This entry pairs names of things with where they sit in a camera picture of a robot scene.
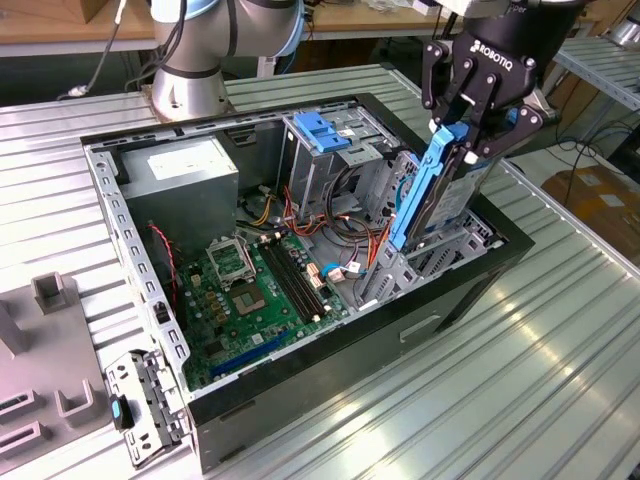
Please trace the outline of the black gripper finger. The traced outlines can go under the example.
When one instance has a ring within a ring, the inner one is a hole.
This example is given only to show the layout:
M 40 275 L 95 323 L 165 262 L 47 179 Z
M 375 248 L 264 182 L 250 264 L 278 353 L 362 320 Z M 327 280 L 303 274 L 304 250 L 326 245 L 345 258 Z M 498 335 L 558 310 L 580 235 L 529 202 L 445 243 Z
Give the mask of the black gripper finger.
M 484 159 L 497 159 L 526 144 L 549 123 L 549 105 L 533 80 L 520 95 L 499 106 L 503 91 L 515 90 L 515 81 L 489 74 L 474 98 L 467 134 L 467 152 Z
M 474 60 L 457 57 L 453 47 L 431 40 L 422 53 L 422 106 L 437 126 L 459 121 L 468 108 L 462 98 L 474 72 Z

